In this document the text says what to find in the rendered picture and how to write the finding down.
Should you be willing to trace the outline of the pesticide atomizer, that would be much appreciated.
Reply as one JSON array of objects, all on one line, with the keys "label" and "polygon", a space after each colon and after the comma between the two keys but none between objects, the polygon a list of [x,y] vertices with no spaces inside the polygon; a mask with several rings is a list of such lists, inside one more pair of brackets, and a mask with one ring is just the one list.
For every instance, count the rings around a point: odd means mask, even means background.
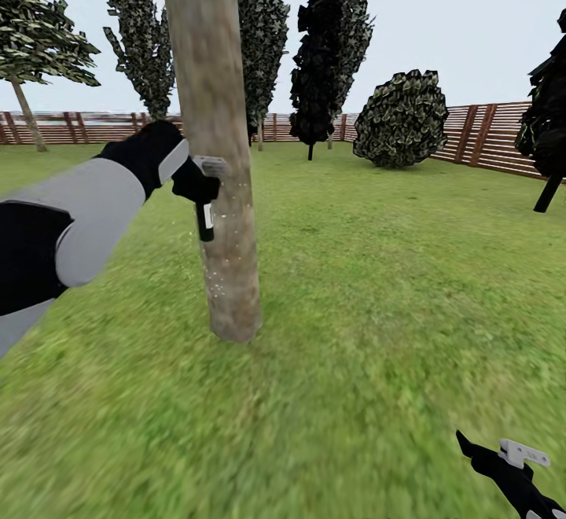
[{"label": "pesticide atomizer", "polygon": [[211,241],[214,238],[211,204],[201,197],[195,197],[195,213],[197,214],[198,237],[200,241]]}]

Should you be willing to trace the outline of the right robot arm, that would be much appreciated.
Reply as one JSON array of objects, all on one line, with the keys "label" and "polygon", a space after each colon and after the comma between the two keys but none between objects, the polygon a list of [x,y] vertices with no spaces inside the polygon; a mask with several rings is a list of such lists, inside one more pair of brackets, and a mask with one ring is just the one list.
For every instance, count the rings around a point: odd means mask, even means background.
[{"label": "right robot arm", "polygon": [[548,467],[548,454],[513,440],[500,440],[501,449],[494,452],[472,444],[459,430],[456,436],[463,454],[472,458],[474,470],[496,482],[521,519],[566,519],[566,512],[532,485],[534,471],[524,463],[527,459]]}]

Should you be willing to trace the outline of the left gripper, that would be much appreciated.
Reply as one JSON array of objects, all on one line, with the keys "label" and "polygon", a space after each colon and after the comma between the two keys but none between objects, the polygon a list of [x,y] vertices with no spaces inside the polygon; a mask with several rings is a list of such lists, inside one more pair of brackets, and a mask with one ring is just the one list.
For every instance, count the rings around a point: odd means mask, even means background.
[{"label": "left gripper", "polygon": [[207,200],[214,200],[217,197],[217,190],[220,187],[220,179],[216,177],[206,176],[199,168],[196,169],[194,177],[186,183],[174,182],[172,193],[184,196],[190,201],[194,201],[195,197],[201,197]]}]

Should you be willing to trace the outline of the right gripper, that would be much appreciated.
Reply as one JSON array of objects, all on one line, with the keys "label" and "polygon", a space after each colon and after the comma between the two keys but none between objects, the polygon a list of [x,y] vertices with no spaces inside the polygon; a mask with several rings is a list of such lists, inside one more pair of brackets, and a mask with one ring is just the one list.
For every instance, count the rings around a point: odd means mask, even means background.
[{"label": "right gripper", "polygon": [[534,471],[524,463],[524,468],[516,468],[498,456],[497,452],[486,449],[478,444],[472,444],[459,430],[456,431],[458,442],[463,454],[472,458],[471,466],[477,473],[491,477],[508,498],[509,486],[515,482],[528,482],[532,484]]}]

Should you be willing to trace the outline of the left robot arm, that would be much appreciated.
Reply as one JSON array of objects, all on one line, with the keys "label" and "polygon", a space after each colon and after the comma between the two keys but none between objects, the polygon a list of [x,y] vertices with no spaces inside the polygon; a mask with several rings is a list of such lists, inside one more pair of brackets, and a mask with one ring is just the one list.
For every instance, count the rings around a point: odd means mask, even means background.
[{"label": "left robot arm", "polygon": [[103,270],[131,221],[168,179],[172,193],[214,200],[221,157],[189,156],[178,128],[145,124],[55,178],[0,194],[0,359],[68,288]]}]

